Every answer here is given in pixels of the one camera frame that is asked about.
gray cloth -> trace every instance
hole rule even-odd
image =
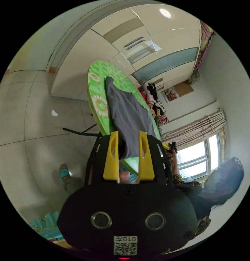
[[[119,158],[139,156],[139,131],[156,137],[152,121],[145,109],[130,92],[119,90],[113,78],[105,80],[112,120],[119,131]]]
[[[84,187],[84,180],[82,178],[70,177],[69,179],[64,180],[64,189],[67,191],[68,196]]]

window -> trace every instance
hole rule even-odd
[[[185,181],[210,175],[224,158],[223,132],[205,141],[178,151],[177,163],[179,174]]]

hand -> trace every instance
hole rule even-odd
[[[120,182],[128,181],[129,177],[130,177],[129,171],[120,171],[119,172],[119,180],[120,180]]]
[[[175,150],[172,150],[172,154],[167,152],[167,155],[170,157],[170,163],[171,163],[171,167],[175,168],[177,166],[177,154],[175,152]]]

green round table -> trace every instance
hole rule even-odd
[[[101,134],[103,136],[109,135],[110,132],[117,130],[111,119],[110,110],[108,108],[107,95],[105,91],[105,79],[107,76],[110,76],[114,79],[113,83],[118,89],[133,93],[137,101],[148,110],[149,117],[153,123],[155,134],[160,140],[160,135],[155,120],[139,90],[134,86],[132,81],[115,65],[99,60],[94,62],[88,71],[87,96],[90,109]],[[122,163],[129,170],[138,174],[138,157],[128,158],[123,160]]]

pants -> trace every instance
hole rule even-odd
[[[68,196],[73,194],[78,189],[84,186],[84,180],[82,178],[71,177],[64,181],[64,189],[67,191]]]

